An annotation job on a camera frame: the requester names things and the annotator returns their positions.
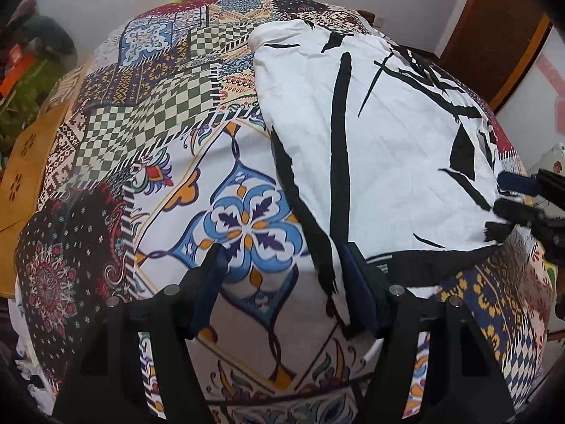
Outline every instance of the black paw print marking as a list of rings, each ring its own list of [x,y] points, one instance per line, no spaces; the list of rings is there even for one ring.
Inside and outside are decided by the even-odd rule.
[[[24,149],[22,150],[22,156],[25,156],[28,150],[33,146],[33,142],[35,142],[36,135],[31,134],[28,139],[24,143]]]
[[[10,187],[10,197],[9,197],[10,201],[13,201],[16,198],[16,193],[20,189],[21,180],[22,180],[22,174],[19,173],[16,175],[16,178],[13,181],[12,186]]]

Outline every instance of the patterned blanket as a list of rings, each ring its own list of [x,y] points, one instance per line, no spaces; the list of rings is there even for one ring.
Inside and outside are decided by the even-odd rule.
[[[347,341],[327,313],[277,179],[247,42],[259,24],[294,18],[382,36],[356,12],[311,0],[217,0],[153,9],[94,53],[16,251],[30,336],[54,394],[105,299],[150,297],[221,242],[230,268],[210,325],[188,343],[216,422],[353,420],[373,340]],[[523,171],[474,97],[503,165]],[[554,297],[555,269],[542,257],[516,228],[433,296],[465,300],[516,406],[541,366]],[[405,416],[422,399],[428,340],[420,341]],[[149,334],[139,334],[139,353],[148,406],[165,418]]]

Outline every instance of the brown door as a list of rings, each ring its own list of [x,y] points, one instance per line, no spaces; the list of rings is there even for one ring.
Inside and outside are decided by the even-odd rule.
[[[549,34],[538,0],[467,0],[440,65],[500,108]]]

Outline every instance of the silver bolt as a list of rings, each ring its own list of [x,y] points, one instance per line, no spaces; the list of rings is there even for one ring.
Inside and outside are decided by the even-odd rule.
[[[118,298],[117,296],[111,296],[106,300],[106,305],[108,307],[115,307],[118,304],[120,304],[120,298]]]
[[[402,296],[405,292],[404,287],[398,284],[392,284],[389,287],[389,292],[392,293],[394,296]]]
[[[451,306],[455,307],[462,307],[464,305],[463,300],[455,295],[449,297],[449,303],[451,304]]]
[[[177,284],[170,284],[163,289],[163,293],[167,296],[173,296],[180,292],[180,287]]]

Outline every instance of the red mandala pattern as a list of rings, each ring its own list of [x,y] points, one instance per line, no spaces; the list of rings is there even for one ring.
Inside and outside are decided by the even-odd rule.
[[[73,289],[76,271],[67,265],[60,243],[36,244],[32,260],[25,266],[29,279],[29,303],[43,320],[46,331],[65,336],[67,319],[76,314]]]

